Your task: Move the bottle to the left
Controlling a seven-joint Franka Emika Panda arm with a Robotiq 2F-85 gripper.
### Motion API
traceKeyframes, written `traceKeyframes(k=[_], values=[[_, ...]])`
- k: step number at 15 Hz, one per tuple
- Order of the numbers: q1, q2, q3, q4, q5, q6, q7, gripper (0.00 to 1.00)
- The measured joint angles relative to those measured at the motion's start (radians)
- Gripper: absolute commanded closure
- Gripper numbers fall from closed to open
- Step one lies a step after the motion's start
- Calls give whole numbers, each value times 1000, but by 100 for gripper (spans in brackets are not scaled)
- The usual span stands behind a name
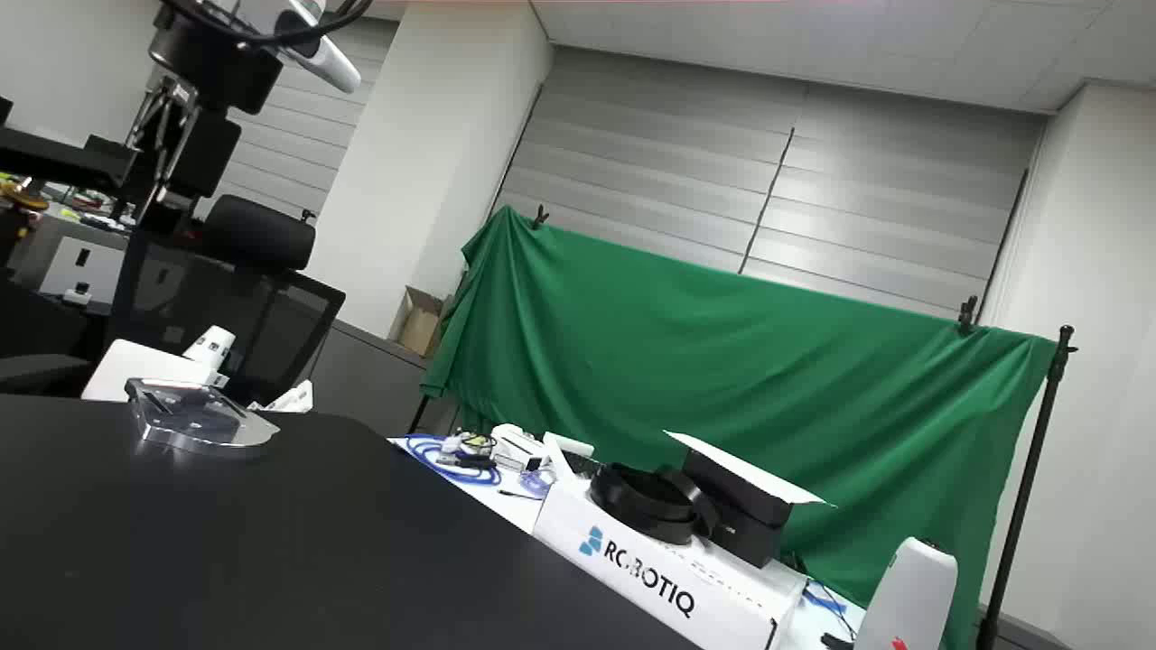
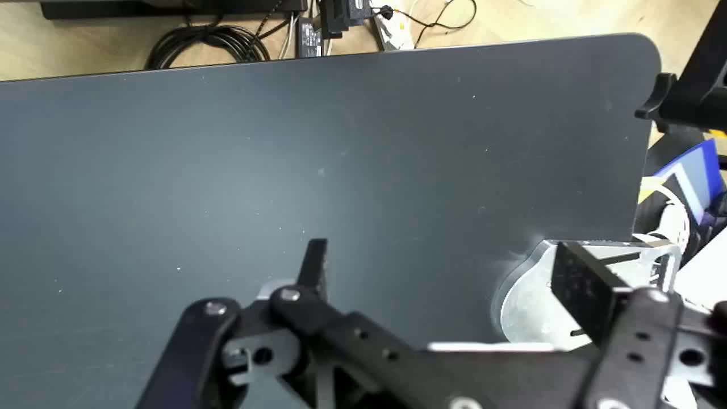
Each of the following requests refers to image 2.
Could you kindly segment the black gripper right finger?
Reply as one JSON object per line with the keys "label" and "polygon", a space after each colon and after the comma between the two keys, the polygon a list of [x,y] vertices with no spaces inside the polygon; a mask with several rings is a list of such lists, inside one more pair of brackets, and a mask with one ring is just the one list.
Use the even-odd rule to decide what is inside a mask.
{"label": "black gripper right finger", "polygon": [[666,409],[668,380],[727,406],[721,308],[693,308],[675,291],[634,288],[579,244],[557,245],[549,288],[597,346],[579,409]]}

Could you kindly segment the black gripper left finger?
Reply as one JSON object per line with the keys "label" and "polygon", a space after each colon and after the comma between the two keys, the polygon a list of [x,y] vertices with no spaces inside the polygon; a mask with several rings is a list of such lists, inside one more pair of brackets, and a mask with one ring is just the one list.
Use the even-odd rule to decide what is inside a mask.
{"label": "black gripper left finger", "polygon": [[240,409],[259,380],[311,409],[425,409],[419,355],[360,313],[324,297],[326,241],[306,244],[293,283],[240,307],[189,305],[135,409]]}

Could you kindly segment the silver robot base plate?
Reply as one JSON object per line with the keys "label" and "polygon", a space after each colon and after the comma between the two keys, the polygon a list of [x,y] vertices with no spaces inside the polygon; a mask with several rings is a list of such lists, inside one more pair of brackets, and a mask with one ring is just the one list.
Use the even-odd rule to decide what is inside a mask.
{"label": "silver robot base plate", "polygon": [[[626,286],[669,291],[682,252],[675,244],[652,236],[631,241],[582,241],[582,248]],[[557,244],[543,241],[516,265],[495,291],[495,325],[511,344],[539,344],[557,350],[589,346],[591,339],[552,294]]]}

